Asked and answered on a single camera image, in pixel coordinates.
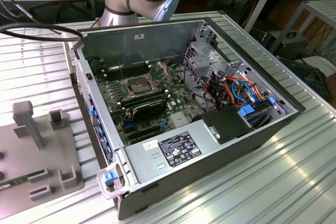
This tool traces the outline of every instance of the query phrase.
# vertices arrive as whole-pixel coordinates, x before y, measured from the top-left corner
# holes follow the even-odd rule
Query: motherboard
[[[145,70],[120,68],[112,76],[96,76],[126,146],[189,124],[205,111],[186,89],[178,64],[159,61],[152,66],[147,62],[145,67],[147,73],[136,76],[130,75]]]

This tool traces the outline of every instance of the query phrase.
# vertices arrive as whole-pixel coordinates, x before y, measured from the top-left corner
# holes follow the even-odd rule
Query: power supply handle
[[[125,180],[125,185],[117,190],[110,191],[109,188],[106,186],[106,181],[104,180],[105,174],[111,172],[112,170],[115,170],[117,167],[117,163],[112,163],[108,167],[99,170],[97,172],[97,180],[99,184],[100,191],[102,195],[104,196],[105,199],[114,199],[117,198],[118,196],[128,192],[130,190],[128,186],[128,179],[124,176]]]
[[[287,33],[286,38],[293,39],[293,38],[295,38],[296,34],[297,34],[296,31],[291,31],[291,32]]]

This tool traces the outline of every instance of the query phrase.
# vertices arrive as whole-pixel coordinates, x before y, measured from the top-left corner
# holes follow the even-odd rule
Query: green circuit board
[[[115,126],[119,132],[119,135],[125,145],[134,144],[145,140],[149,137],[159,135],[163,132],[175,129],[176,126],[171,122],[170,115],[182,112],[185,118],[191,122],[192,118],[204,110],[198,105],[198,103],[193,99],[190,91],[186,89],[183,83],[180,83],[177,75],[180,74],[175,70],[174,67],[167,66],[168,76],[159,83],[165,76],[163,69],[160,67],[153,68],[150,72],[150,76],[154,83],[159,83],[155,90],[143,91],[143,94],[149,94],[157,90],[168,90],[170,98],[167,100],[167,108],[160,115],[144,120],[137,123],[132,123],[131,119],[128,118],[128,109],[120,108],[118,102],[120,100],[132,100],[130,96],[130,88],[125,85],[125,80],[107,81],[103,76],[97,76],[96,81],[109,109],[110,115],[115,123]],[[130,80],[138,77],[143,77],[144,75],[137,77],[129,77]],[[129,122],[132,127],[125,127],[125,122]],[[141,134],[138,137],[132,138],[134,133],[140,132],[144,133],[150,131],[148,134]]]

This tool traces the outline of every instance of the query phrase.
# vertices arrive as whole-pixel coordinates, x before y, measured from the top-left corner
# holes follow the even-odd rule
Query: metal shelf
[[[120,223],[334,223],[335,109],[228,16],[207,12],[178,14],[172,19],[204,16],[212,18],[307,110],[258,150]],[[79,29],[91,24],[66,26]],[[22,32],[40,33],[31,29]],[[218,46],[235,60],[228,45]],[[64,56],[60,43],[0,34],[0,122],[10,123],[12,103],[28,96],[34,101],[36,115],[55,108],[68,111],[85,186],[3,221],[119,223],[113,201],[103,198],[96,182],[98,162],[70,85],[65,58],[60,56]]]
[[[336,1],[303,1],[299,8],[296,10],[290,21],[288,21],[287,25],[283,29],[280,36],[277,40],[273,43],[272,47],[269,49],[271,53],[274,53],[279,45],[281,44],[282,40],[285,38],[289,30],[293,27],[297,19],[301,16],[302,12],[307,10],[310,12],[309,17],[304,21],[301,25],[299,32],[302,33],[311,23],[314,17],[317,17],[323,20],[328,25],[336,28]],[[336,37],[333,38],[325,49],[330,48],[332,45],[336,43]]]

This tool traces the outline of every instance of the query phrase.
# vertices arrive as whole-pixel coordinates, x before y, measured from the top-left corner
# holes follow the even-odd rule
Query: blue cable
[[[242,82],[247,87],[248,92],[250,92],[250,94],[251,94],[251,96],[253,97],[254,100],[260,101],[260,99],[254,94],[254,92],[252,92],[249,84],[246,81],[243,81],[243,80],[239,80],[239,81]]]
[[[240,97],[236,94],[235,87],[234,87],[235,82],[236,82],[236,81],[234,81],[234,82],[232,83],[232,85],[231,85],[231,90],[232,90],[233,95],[235,96],[235,98],[237,98],[237,99],[243,101],[244,104],[247,105],[247,102],[246,102],[243,98],[240,98]]]
[[[251,94],[251,96],[253,97],[253,99],[254,99],[255,101],[260,101],[260,99],[259,99],[253,92],[252,92],[250,86],[247,84],[246,81],[243,81],[243,80],[236,80],[236,81],[241,82],[242,84],[244,84],[244,85],[247,87],[248,92]],[[247,102],[246,102],[244,99],[240,98],[240,97],[236,94],[236,91],[235,91],[235,89],[234,89],[234,84],[235,84],[236,81],[234,81],[234,82],[232,83],[232,85],[231,85],[232,93],[233,93],[233,95],[234,95],[237,99],[243,101],[243,102],[245,103],[245,105],[247,105]]]

